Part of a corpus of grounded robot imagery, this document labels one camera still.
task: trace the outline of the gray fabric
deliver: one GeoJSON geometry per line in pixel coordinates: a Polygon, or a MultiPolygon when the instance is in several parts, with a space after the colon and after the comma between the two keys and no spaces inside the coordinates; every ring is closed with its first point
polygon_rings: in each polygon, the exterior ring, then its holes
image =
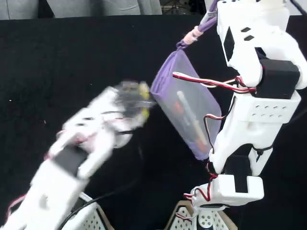
{"type": "Polygon", "coordinates": [[[38,0],[1,0],[0,20],[37,18],[38,0]]]}
{"type": "Polygon", "coordinates": [[[47,0],[55,17],[162,14],[159,0],[47,0]]]}
{"type": "MultiPolygon", "coordinates": [[[[0,0],[0,20],[37,18],[38,1],[0,0]]],[[[159,0],[47,0],[47,2],[56,18],[162,14],[159,0]]]]}
{"type": "Polygon", "coordinates": [[[141,14],[162,14],[159,0],[138,0],[141,14]]]}

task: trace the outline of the mounting hole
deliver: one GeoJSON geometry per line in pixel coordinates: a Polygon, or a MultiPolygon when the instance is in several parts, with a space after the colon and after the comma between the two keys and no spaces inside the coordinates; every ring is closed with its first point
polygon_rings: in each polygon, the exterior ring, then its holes
{"type": "Polygon", "coordinates": [[[82,118],[83,120],[86,120],[86,121],[92,121],[92,120],[94,120],[94,118],[93,117],[84,117],[84,118],[82,118]]]}
{"type": "Polygon", "coordinates": [[[255,37],[252,35],[247,36],[246,38],[244,38],[244,41],[250,41],[252,39],[254,39],[255,37]]]}
{"type": "Polygon", "coordinates": [[[250,28],[249,27],[245,27],[243,30],[241,30],[241,32],[245,33],[247,31],[250,31],[250,28]]]}

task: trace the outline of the purple bag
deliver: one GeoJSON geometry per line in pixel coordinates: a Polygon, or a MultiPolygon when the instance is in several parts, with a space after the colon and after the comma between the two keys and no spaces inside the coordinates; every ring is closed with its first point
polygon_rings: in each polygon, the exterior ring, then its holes
{"type": "MultiPolygon", "coordinates": [[[[198,83],[173,78],[173,72],[197,77],[183,50],[170,54],[151,86],[151,93],[198,160],[208,158],[211,146],[204,126],[206,114],[221,115],[221,109],[209,92],[198,83]]],[[[220,121],[207,119],[210,140],[214,143],[220,121]]]]}

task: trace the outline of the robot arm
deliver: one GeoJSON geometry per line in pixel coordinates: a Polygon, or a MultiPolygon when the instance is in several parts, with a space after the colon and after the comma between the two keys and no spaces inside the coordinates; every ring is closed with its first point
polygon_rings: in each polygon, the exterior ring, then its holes
{"type": "Polygon", "coordinates": [[[283,0],[218,2],[217,32],[227,65],[257,91],[234,93],[209,157],[214,177],[187,195],[196,209],[240,206],[264,196],[258,176],[300,103],[296,89],[307,86],[307,62],[285,32],[288,19],[283,0]]]}
{"type": "Polygon", "coordinates": [[[152,105],[145,83],[106,88],[57,134],[19,208],[3,230],[56,230],[113,148],[127,144],[152,105]]]}

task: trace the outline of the black backdrop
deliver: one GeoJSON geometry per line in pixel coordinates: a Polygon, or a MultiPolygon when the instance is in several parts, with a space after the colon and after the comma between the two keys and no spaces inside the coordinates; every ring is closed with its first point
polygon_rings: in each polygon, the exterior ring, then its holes
{"type": "MultiPolygon", "coordinates": [[[[116,16],[0,22],[1,223],[8,203],[28,190],[61,125],[108,85],[122,80],[151,84],[175,43],[199,20],[116,16]]],[[[306,21],[291,17],[288,31],[307,57],[306,21]]],[[[233,77],[214,28],[186,52],[200,76],[220,81],[233,77]]],[[[230,92],[211,91],[225,113],[230,92]]],[[[306,90],[300,94],[298,111],[307,107],[306,90]]],[[[278,135],[261,174],[265,197],[246,206],[243,229],[303,227],[306,117],[278,135]]],[[[114,150],[86,193],[97,197],[135,178],[139,182],[134,187],[100,202],[117,230],[163,228],[182,193],[208,180],[202,163],[158,106],[131,143],[114,150]]],[[[228,213],[236,221],[237,208],[228,213]]]]}

